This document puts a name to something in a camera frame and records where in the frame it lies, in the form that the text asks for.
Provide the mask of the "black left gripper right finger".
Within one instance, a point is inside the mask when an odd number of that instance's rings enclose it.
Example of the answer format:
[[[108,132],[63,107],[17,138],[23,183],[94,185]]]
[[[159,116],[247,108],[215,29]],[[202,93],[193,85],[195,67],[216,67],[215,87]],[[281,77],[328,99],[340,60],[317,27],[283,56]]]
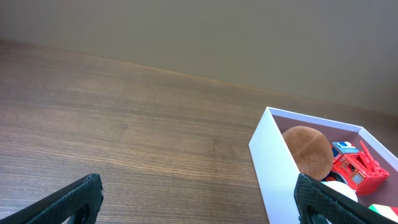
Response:
[[[312,177],[299,174],[294,199],[300,224],[394,224]]]

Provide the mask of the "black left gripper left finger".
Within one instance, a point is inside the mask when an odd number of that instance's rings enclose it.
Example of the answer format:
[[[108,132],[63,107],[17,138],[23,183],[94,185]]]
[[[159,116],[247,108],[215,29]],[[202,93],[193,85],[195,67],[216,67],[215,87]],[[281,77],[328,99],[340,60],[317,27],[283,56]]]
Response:
[[[95,223],[103,200],[100,175],[88,174],[38,202],[1,219],[1,223]]]

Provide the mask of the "white cardboard box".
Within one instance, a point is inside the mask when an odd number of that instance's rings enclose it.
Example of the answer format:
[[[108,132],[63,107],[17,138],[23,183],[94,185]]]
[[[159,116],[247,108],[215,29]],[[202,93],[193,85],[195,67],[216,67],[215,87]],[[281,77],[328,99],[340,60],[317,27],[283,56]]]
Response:
[[[365,128],[277,108],[264,111],[249,142],[252,161],[270,223],[298,223],[294,188],[299,175],[282,133],[294,126],[308,126],[322,132],[330,142],[364,142],[370,154],[390,173],[371,195],[360,196],[360,204],[397,206],[397,158]]]

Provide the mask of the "brown plush toy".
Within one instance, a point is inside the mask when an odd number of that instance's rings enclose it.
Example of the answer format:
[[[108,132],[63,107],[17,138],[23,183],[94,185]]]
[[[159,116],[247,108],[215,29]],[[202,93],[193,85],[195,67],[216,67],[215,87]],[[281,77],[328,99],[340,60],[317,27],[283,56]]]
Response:
[[[326,136],[317,129],[294,126],[282,137],[300,173],[316,180],[324,179],[333,165],[333,151]]]

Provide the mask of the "red toy fire truck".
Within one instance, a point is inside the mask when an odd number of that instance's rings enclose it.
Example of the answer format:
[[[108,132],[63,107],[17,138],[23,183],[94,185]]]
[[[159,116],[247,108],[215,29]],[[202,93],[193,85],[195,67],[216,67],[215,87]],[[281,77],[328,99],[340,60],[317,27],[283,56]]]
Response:
[[[331,144],[333,165],[325,182],[338,181],[348,185],[358,195],[371,195],[390,176],[360,141],[361,149],[348,141]]]

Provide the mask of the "white wooden rattle drum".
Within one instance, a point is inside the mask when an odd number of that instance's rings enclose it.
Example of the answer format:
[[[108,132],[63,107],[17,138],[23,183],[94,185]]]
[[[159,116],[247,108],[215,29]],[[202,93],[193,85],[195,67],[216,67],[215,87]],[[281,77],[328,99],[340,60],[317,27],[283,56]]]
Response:
[[[322,183],[327,185],[328,187],[332,188],[333,190],[343,194],[344,196],[350,198],[351,200],[358,202],[356,191],[353,190],[349,185],[346,185],[343,182],[338,182],[335,180],[324,181]]]

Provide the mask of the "colourful two-by-two puzzle cube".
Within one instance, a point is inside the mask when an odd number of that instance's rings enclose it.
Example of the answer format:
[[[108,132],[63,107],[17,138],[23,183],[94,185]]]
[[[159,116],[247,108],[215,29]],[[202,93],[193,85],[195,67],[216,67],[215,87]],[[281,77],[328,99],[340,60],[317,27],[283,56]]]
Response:
[[[397,207],[389,207],[385,205],[372,204],[369,206],[369,209],[392,220],[396,223],[398,222],[398,208]]]

